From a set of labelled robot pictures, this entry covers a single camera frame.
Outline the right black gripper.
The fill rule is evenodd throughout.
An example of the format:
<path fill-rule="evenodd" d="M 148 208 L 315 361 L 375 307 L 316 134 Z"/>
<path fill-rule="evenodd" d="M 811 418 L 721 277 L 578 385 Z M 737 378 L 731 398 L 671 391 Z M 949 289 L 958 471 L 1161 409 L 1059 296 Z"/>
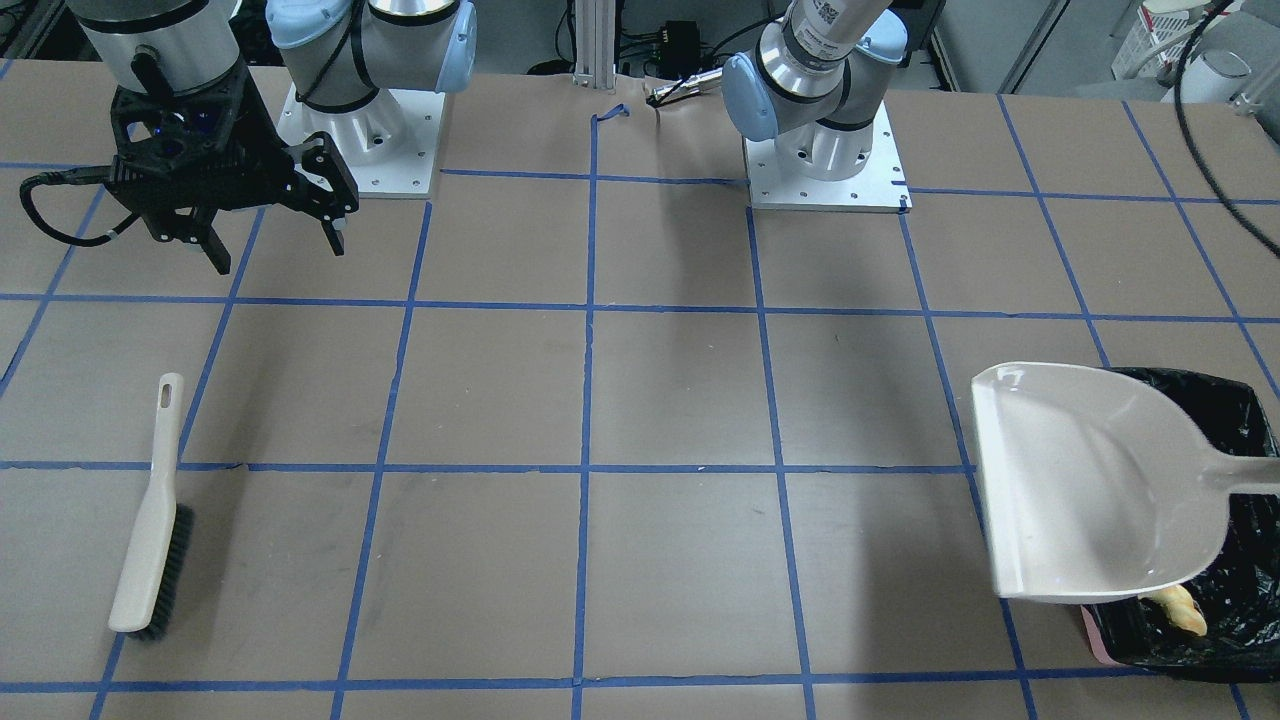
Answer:
<path fill-rule="evenodd" d="M 287 147 L 250 70 L 173 97 L 119 87 L 110 127 L 116 151 L 108 192 L 155 240 L 195 242 L 219 275 L 230 274 L 230 254 L 212 227 L 221 210 L 288 202 L 320 222 L 335 256 L 346 254 L 358 184 L 337 142 L 314 132 Z"/>

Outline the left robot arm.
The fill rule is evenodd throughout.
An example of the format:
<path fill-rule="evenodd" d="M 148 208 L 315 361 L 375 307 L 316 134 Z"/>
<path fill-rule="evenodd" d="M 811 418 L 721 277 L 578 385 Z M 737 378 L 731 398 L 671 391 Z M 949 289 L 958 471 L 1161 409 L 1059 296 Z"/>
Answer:
<path fill-rule="evenodd" d="M 908 29 L 887 1 L 792 1 L 722 72 L 724 108 L 753 142 L 773 142 L 815 181 L 859 174 L 874 120 L 905 58 Z"/>

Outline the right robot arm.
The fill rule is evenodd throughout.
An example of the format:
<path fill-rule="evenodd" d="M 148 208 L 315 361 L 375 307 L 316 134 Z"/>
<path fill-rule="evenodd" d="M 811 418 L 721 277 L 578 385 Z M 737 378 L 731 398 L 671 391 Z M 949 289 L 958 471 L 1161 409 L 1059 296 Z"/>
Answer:
<path fill-rule="evenodd" d="M 102 186 L 128 223 L 221 275 L 221 211 L 288 208 L 339 256 L 365 199 L 428 197 L 445 100 L 468 87 L 477 45 L 471 1 L 266 1 L 262 44 L 291 78 L 271 111 L 236 32 L 241 3 L 67 6 L 116 82 L 115 152 L 60 182 Z"/>

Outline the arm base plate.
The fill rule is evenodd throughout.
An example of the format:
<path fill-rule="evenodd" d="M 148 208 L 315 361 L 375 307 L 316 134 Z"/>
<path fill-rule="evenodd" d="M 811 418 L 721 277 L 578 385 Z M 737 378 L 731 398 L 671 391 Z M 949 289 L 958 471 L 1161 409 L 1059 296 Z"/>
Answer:
<path fill-rule="evenodd" d="M 364 108 L 339 114 L 314 110 L 291 86 L 276 129 L 289 145 L 328 132 L 361 199 L 428 199 L 434 190 L 448 94 L 383 88 Z"/>
<path fill-rule="evenodd" d="M 884 102 L 860 129 L 813 122 L 767 141 L 744 138 L 742 150 L 756 210 L 899 214 L 913 206 Z"/>

